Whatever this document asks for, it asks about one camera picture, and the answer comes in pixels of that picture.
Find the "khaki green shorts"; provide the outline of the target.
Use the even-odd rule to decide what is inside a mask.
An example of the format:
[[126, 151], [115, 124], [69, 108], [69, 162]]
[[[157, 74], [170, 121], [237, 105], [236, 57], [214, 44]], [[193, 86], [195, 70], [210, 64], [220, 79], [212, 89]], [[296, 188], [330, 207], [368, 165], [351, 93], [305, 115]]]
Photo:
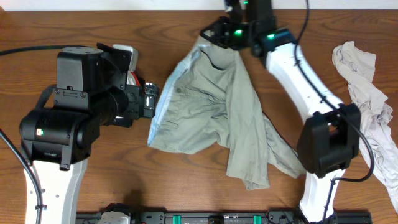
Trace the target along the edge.
[[297, 178], [305, 169], [262, 112], [239, 52], [199, 37], [163, 87], [149, 147], [195, 154], [212, 144], [229, 149], [226, 173], [248, 190], [270, 186], [268, 167]]

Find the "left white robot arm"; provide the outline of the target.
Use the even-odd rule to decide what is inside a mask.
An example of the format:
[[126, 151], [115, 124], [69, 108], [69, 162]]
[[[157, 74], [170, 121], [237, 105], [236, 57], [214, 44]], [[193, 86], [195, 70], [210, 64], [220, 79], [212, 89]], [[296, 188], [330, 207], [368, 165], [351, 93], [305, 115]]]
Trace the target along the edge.
[[27, 184], [27, 223], [75, 223], [80, 185], [102, 126], [129, 128], [153, 118], [159, 88], [135, 74], [131, 46], [63, 47], [57, 82], [19, 126]]

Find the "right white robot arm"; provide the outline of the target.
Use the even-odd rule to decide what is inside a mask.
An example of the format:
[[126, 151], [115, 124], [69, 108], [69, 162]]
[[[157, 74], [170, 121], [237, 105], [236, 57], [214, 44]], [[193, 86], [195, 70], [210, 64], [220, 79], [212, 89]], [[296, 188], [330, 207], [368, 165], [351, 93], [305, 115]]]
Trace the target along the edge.
[[337, 223], [336, 186], [359, 152], [359, 109], [345, 105], [323, 84], [303, 56], [299, 39], [277, 26], [270, 1], [225, 0], [224, 5], [227, 16], [200, 35], [225, 49], [251, 48], [284, 87], [304, 123], [297, 152], [307, 174], [296, 221]]

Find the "red folded garment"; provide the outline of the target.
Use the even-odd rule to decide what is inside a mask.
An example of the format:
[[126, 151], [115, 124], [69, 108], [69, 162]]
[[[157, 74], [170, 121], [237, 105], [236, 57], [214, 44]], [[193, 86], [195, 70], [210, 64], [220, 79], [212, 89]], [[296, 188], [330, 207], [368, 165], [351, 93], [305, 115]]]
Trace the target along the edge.
[[128, 85], [134, 85], [134, 86], [140, 86], [140, 82], [136, 76], [136, 74], [132, 71], [129, 72], [127, 75], [127, 84]]

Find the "black folded garment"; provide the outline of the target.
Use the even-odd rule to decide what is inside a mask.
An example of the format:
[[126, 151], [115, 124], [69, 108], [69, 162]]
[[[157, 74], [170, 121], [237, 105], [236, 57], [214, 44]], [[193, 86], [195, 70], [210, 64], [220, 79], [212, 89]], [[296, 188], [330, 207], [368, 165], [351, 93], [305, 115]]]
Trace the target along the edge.
[[124, 128], [130, 128], [132, 126], [133, 120], [127, 118], [115, 118], [113, 124], [115, 126], [120, 126]]

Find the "white folded garment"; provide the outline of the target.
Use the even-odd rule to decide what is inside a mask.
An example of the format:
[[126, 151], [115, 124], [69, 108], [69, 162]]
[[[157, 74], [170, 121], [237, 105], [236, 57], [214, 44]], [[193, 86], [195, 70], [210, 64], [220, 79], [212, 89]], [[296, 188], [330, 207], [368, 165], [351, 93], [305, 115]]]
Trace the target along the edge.
[[113, 47], [127, 52], [127, 59], [129, 60], [129, 71], [127, 74], [129, 74], [130, 71], [135, 73], [139, 52], [134, 47], [128, 45], [114, 44]]

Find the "light grey crumpled garment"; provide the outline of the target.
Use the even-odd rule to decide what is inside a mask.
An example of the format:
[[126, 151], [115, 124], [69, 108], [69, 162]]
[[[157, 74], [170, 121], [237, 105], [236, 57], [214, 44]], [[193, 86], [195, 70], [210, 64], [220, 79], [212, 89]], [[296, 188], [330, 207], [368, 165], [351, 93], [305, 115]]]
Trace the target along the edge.
[[393, 109], [386, 103], [388, 97], [373, 85], [376, 54], [349, 41], [333, 49], [332, 62], [348, 82], [351, 100], [361, 112], [360, 130], [374, 154], [373, 174], [386, 187], [397, 210], [397, 146], [389, 127]]

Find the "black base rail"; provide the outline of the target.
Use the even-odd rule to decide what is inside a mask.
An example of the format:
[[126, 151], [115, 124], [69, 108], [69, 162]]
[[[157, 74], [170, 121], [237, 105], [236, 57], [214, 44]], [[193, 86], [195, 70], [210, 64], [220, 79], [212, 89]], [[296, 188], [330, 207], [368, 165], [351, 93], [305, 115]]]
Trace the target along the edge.
[[299, 224], [307, 223], [298, 210], [270, 210], [257, 213], [169, 213], [138, 212], [120, 203], [97, 213], [78, 213], [78, 224]]

